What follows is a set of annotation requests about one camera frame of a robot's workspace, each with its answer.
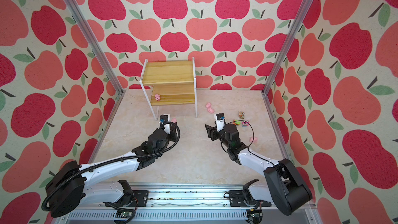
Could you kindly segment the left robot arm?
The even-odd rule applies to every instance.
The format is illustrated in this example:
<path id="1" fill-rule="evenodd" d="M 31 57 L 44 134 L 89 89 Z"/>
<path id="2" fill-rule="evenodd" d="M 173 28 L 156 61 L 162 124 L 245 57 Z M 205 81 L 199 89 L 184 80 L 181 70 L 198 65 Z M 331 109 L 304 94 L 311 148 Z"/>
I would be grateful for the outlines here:
<path id="1" fill-rule="evenodd" d="M 103 202 L 111 207 L 121 207 L 130 204 L 133 192 L 125 181 L 108 188 L 97 187 L 97 184 L 152 165 L 178 144 L 180 136 L 176 120 L 161 120 L 147 141 L 124 155 L 98 163 L 78 164 L 73 160 L 65 164 L 46 185 L 41 209 L 57 218 L 80 205 Z"/>

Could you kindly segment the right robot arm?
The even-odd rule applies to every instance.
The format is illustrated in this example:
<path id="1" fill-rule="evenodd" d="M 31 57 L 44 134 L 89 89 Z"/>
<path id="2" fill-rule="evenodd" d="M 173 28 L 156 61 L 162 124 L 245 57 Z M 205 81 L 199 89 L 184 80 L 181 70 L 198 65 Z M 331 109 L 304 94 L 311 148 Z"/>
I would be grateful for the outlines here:
<path id="1" fill-rule="evenodd" d="M 228 192 L 230 199 L 249 207 L 262 203 L 275 205 L 287 216 L 313 199 L 312 191 L 291 160 L 278 161 L 252 151 L 240 140 L 234 124 L 228 123 L 223 127 L 206 124 L 205 128 L 208 138 L 219 140 L 227 147 L 226 152 L 233 162 L 256 171 L 266 180 L 266 184 L 258 179 L 251 180 L 239 194 Z"/>

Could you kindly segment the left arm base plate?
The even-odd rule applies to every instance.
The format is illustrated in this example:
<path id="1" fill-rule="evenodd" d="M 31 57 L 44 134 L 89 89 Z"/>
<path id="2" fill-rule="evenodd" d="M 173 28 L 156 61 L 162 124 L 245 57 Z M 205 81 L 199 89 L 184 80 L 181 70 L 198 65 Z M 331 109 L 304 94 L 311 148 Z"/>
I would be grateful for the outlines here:
<path id="1" fill-rule="evenodd" d="M 148 190 L 133 190 L 124 192 L 121 198 L 112 203 L 116 207 L 145 207 L 148 200 Z"/>

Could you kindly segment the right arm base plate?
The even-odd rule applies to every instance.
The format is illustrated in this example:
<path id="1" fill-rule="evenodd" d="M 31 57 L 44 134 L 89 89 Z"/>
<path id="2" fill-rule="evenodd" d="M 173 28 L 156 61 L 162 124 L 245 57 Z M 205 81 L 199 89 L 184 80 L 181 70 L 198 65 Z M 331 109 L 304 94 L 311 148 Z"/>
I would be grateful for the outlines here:
<path id="1" fill-rule="evenodd" d="M 230 190 L 225 192 L 223 197 L 230 201 L 231 207 L 256 208 L 272 206 L 270 202 L 255 200 L 247 190 Z"/>

